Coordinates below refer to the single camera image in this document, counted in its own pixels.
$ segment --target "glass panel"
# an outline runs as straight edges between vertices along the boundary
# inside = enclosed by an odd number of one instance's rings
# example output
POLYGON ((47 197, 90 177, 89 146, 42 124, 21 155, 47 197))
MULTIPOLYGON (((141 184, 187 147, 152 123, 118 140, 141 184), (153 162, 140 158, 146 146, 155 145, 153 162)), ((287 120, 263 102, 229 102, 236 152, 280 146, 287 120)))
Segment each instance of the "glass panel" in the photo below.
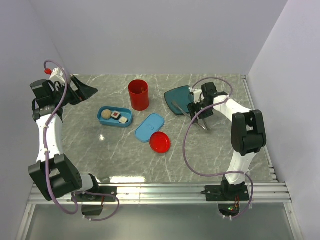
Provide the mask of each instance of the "glass panel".
MULTIPOLYGON (((115 206, 105 206, 103 216, 115 206)), ((284 205, 254 204, 238 219, 222 219, 216 204, 122 205, 102 222, 37 205, 28 240, 292 240, 284 205)))

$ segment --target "blue lid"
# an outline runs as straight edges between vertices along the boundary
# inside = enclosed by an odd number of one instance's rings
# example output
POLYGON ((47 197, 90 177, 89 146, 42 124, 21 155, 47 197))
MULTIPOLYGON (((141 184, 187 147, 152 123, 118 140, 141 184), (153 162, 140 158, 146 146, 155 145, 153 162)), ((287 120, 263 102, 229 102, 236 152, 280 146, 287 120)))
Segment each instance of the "blue lid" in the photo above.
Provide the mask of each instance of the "blue lid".
POLYGON ((158 132, 165 119, 157 113, 150 114, 135 130, 135 137, 143 143, 149 142, 151 135, 158 132))

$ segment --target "white wall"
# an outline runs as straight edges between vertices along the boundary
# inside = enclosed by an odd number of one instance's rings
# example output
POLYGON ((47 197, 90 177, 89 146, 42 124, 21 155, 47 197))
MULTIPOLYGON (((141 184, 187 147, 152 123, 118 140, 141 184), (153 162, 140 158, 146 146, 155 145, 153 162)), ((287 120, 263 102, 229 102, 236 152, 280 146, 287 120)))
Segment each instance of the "white wall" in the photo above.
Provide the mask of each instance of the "white wall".
POLYGON ((38 128, 32 119, 29 84, 46 77, 44 60, 58 53, 31 4, 0 4, 0 239, 15 239, 26 209, 36 163, 38 128))
POLYGON ((30 1, 79 74, 247 74, 287 2, 30 1))
POLYGON ((289 0, 248 75, 272 163, 307 240, 320 234, 319 11, 319 0, 289 0))

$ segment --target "blue tray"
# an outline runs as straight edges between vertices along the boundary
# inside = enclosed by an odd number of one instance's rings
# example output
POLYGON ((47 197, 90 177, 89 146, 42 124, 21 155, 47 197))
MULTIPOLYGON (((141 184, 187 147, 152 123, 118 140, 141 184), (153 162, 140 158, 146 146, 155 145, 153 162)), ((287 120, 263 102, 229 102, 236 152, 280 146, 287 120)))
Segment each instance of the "blue tray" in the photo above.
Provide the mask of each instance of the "blue tray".
POLYGON ((131 110, 128 108, 115 107, 115 106, 103 106, 102 108, 100 108, 98 115, 97 115, 97 118, 102 125, 110 125, 110 126, 117 126, 117 127, 125 128, 125 127, 128 127, 132 123, 132 119, 134 117, 132 115, 131 110), (113 112, 113 111, 119 112, 121 114, 121 117, 125 117, 128 119, 128 122, 127 123, 120 123, 119 120, 114 120, 112 117, 109 120, 104 119, 101 116, 101 113, 103 110, 106 110, 106 109, 109 109, 111 112, 113 112))

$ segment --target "red cup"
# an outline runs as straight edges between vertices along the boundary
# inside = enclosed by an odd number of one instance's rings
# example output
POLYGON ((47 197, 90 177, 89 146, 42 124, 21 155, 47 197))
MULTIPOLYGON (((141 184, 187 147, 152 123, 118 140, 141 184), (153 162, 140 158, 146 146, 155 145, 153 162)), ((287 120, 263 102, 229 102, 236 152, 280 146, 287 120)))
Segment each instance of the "red cup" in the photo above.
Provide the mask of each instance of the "red cup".
POLYGON ((134 110, 143 111, 149 107, 148 83, 141 79, 133 80, 128 86, 131 106, 134 110))

